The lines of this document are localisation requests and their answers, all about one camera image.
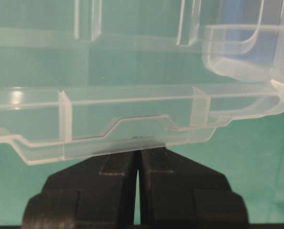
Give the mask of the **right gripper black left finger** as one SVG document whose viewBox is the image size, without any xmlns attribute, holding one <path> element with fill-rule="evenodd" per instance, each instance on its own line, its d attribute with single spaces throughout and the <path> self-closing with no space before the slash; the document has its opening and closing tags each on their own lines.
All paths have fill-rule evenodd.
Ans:
<svg viewBox="0 0 284 229">
<path fill-rule="evenodd" d="M 124 229 L 134 223 L 136 152 L 91 157 L 48 176 L 23 229 Z"/>
</svg>

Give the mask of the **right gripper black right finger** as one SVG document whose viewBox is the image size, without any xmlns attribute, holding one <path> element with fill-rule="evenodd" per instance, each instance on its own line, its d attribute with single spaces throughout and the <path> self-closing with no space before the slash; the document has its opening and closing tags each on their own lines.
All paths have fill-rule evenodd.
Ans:
<svg viewBox="0 0 284 229">
<path fill-rule="evenodd" d="M 226 176 L 166 147 L 139 150 L 141 224 L 149 229 L 247 229 Z"/>
</svg>

